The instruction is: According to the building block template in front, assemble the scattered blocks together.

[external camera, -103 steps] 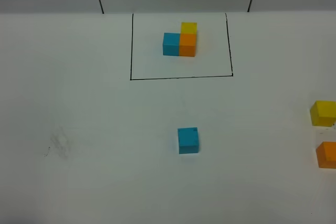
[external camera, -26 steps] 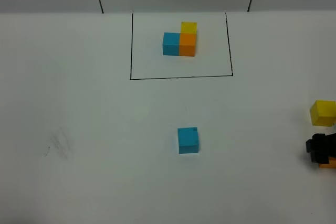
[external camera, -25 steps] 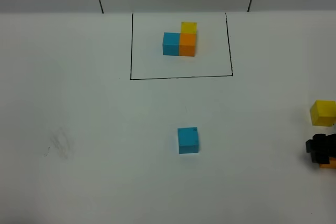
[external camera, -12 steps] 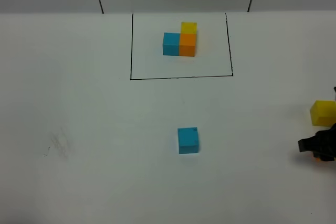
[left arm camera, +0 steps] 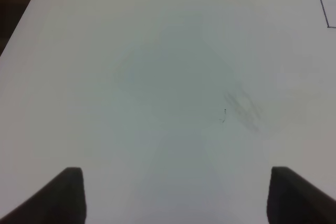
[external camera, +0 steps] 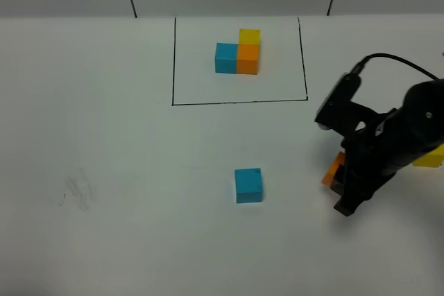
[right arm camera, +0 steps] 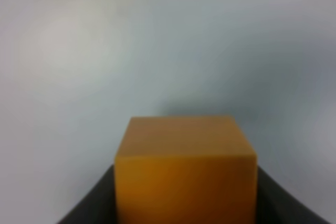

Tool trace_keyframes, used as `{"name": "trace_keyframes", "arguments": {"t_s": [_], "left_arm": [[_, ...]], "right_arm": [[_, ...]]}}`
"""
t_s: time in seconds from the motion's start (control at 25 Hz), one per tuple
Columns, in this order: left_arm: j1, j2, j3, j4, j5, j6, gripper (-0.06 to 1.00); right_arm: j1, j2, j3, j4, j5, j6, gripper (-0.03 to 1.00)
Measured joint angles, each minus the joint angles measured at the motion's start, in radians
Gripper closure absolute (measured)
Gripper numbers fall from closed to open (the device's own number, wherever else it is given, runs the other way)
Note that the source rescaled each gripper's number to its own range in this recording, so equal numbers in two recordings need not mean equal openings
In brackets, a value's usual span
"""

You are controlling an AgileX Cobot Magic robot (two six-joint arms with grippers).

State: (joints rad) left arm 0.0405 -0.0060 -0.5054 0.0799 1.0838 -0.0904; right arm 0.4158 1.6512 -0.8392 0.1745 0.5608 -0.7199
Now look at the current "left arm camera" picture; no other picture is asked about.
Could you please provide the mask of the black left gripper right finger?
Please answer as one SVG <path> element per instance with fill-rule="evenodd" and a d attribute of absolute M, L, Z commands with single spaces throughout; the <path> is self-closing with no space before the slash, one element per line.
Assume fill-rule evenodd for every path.
<path fill-rule="evenodd" d="M 335 200 L 287 167 L 273 167 L 266 214 L 268 222 L 335 223 Z"/>

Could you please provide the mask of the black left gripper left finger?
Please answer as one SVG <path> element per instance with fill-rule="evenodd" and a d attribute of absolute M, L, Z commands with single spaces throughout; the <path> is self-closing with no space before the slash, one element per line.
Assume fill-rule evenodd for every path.
<path fill-rule="evenodd" d="M 82 169 L 68 167 L 1 218 L 1 223 L 85 223 L 86 217 Z"/>

